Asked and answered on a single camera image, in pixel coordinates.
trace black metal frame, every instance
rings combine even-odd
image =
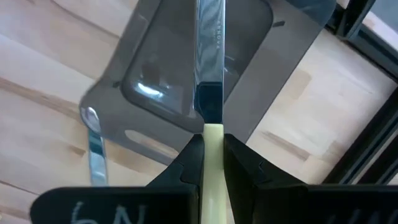
[[[398,128],[398,89],[365,127],[323,183],[352,184]]]
[[[351,0],[346,9],[337,4],[326,28],[398,82],[398,52],[362,24],[375,1]]]
[[[360,178],[358,184],[388,184],[398,172],[398,136]]]
[[[326,28],[398,82],[398,52],[362,24],[376,0],[339,4]],[[323,183],[352,184],[373,156],[398,129],[398,89],[393,92]],[[360,178],[359,184],[388,184],[398,172],[398,137]]]

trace light wood surface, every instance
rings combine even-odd
[[[128,0],[0,1],[0,223],[28,223],[54,187],[88,185],[79,99],[112,56]],[[323,31],[248,145],[319,183],[396,84]],[[111,185],[146,185],[165,166],[106,141]]]

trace cream knife handle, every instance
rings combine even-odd
[[[226,224],[224,177],[224,126],[205,124],[205,161],[201,197],[201,224]]]

